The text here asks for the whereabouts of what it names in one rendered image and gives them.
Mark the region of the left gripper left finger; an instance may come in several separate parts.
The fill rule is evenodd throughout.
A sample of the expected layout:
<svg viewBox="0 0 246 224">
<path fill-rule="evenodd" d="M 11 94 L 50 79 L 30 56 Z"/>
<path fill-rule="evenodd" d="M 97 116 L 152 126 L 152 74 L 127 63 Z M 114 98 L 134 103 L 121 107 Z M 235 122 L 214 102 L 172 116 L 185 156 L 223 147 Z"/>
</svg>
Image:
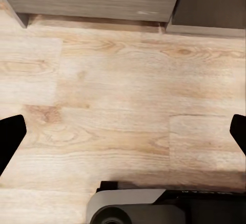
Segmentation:
<svg viewBox="0 0 246 224">
<path fill-rule="evenodd" d="M 0 175 L 26 133 L 26 123 L 21 114 L 0 120 Z"/>
</svg>

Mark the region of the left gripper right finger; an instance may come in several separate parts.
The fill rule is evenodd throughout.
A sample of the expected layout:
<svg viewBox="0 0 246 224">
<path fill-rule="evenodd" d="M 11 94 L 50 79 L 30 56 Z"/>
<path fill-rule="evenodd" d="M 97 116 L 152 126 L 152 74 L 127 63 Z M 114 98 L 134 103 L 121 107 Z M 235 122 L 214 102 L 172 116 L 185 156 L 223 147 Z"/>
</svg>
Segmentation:
<svg viewBox="0 0 246 224">
<path fill-rule="evenodd" d="M 246 116 L 239 114 L 233 116 L 230 133 L 246 155 Z"/>
</svg>

